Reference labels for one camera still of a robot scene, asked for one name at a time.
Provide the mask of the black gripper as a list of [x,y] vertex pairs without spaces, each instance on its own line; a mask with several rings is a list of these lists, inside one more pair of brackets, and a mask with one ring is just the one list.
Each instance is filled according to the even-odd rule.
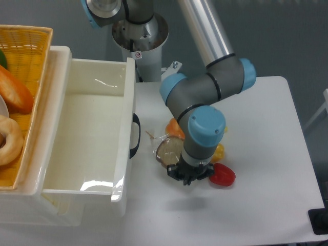
[[195,180],[203,180],[214,175],[214,165],[209,163],[205,166],[194,167],[181,158],[177,165],[167,166],[167,175],[177,181],[182,181],[184,186],[189,186]]

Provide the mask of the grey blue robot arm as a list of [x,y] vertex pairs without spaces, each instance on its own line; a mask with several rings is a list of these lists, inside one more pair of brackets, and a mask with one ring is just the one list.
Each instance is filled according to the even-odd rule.
[[158,81],[160,94],[185,139],[180,158],[167,174],[189,185],[214,174],[211,159],[223,138],[226,121],[213,104],[239,94],[256,81],[253,64],[238,58],[211,1],[179,1],[182,14],[206,67],[189,79],[161,70],[161,49],[168,38],[166,20],[152,1],[82,1],[95,28],[112,26],[112,36],[125,58],[135,60],[139,82]]

